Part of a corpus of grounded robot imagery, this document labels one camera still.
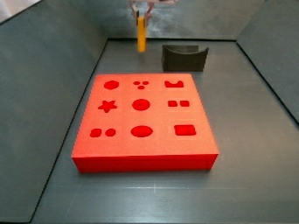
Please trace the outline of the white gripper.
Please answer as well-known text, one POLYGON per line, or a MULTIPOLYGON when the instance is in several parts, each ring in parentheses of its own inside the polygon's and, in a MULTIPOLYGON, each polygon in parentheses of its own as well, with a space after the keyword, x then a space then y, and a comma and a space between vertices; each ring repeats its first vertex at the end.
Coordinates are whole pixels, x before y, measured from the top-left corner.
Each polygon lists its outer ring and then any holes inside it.
POLYGON ((128 1, 129 1, 129 8, 132 11, 133 18, 137 18, 139 16, 139 9, 136 8, 136 2, 147 2, 148 8, 144 13, 145 20, 148 20, 148 18, 151 17, 153 4, 176 4, 177 3, 177 0, 128 0, 128 1))

